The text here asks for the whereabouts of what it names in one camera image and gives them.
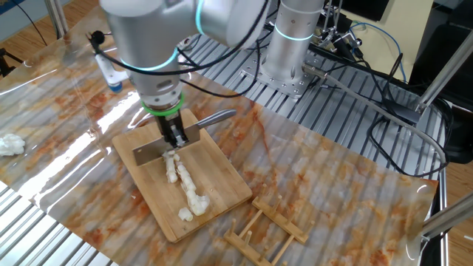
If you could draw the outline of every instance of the green ring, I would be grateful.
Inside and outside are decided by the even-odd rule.
[[[147,107],[145,105],[145,103],[143,101],[141,101],[141,106],[145,109],[145,111],[147,111],[148,113],[150,113],[154,116],[168,116],[168,115],[172,115],[172,114],[176,113],[177,111],[179,111],[179,109],[183,105],[183,103],[184,103],[184,94],[181,93],[179,103],[176,106],[174,106],[171,109],[166,110],[166,111],[151,110],[149,107]]]

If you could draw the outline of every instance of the black monitor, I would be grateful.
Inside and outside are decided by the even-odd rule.
[[[373,21],[380,21],[388,2],[389,0],[343,0],[341,8]],[[339,0],[333,0],[335,6],[338,3]]]

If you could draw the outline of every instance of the white food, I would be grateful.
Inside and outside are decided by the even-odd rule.
[[[171,156],[171,152],[173,152],[172,155],[174,155],[174,151],[170,152],[165,152],[163,154],[164,160],[166,161],[166,176],[168,177],[168,182],[169,183],[175,183],[177,181],[177,175],[176,175],[176,167],[174,165],[174,158]]]
[[[12,156],[24,152],[24,141],[15,134],[0,137],[0,156]]]
[[[192,221],[192,219],[194,218],[194,216],[192,216],[192,212],[187,208],[180,209],[178,215],[182,221],[185,220],[187,222]]]
[[[198,196],[195,194],[195,191],[187,191],[186,196],[187,204],[195,216],[200,216],[205,213],[205,210],[210,203],[210,199],[207,196]]]
[[[194,182],[192,182],[191,175],[181,162],[177,162],[177,173],[179,174],[180,179],[183,181],[181,186],[183,187],[184,192],[196,191],[197,188],[195,187]]]
[[[187,204],[189,205],[189,208],[196,216],[204,214],[205,210],[210,204],[210,199],[208,198],[208,196],[198,196],[195,193],[197,188],[194,182],[192,182],[191,175],[187,171],[186,167],[182,162],[179,161],[179,155],[175,154],[174,160],[176,160],[177,173],[179,174],[179,177],[182,180],[180,185],[186,193]]]

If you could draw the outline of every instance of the wooden floor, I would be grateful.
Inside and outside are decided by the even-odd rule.
[[[98,0],[72,0],[64,6],[64,13],[69,28],[73,27],[97,5]],[[36,22],[36,26],[48,44],[55,41],[55,32],[49,17]],[[0,48],[2,47],[20,59],[25,60],[43,48],[44,44],[34,27],[29,26],[6,41],[0,42]],[[10,66],[18,66],[18,63],[9,58],[7,62]],[[473,191],[473,163],[468,165],[453,163],[447,168],[446,172],[449,204]],[[451,266],[473,265],[473,218],[450,230],[449,252]]]

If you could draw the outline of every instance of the knife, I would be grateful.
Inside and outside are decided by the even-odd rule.
[[[192,126],[188,126],[184,129],[184,133],[188,138],[188,142],[184,144],[186,147],[192,143],[196,143],[200,140],[200,130],[206,128],[207,126],[214,125],[215,123],[222,122],[237,113],[235,109],[226,109],[216,112],[213,115],[210,115],[201,121],[195,123]],[[153,160],[156,160],[163,156],[163,153],[166,151],[173,150],[174,147],[171,144],[164,141],[164,138],[161,137],[158,140],[154,140],[150,143],[147,143],[143,146],[133,149],[133,155],[135,156],[135,161],[137,166],[142,166],[145,163],[149,163]]]

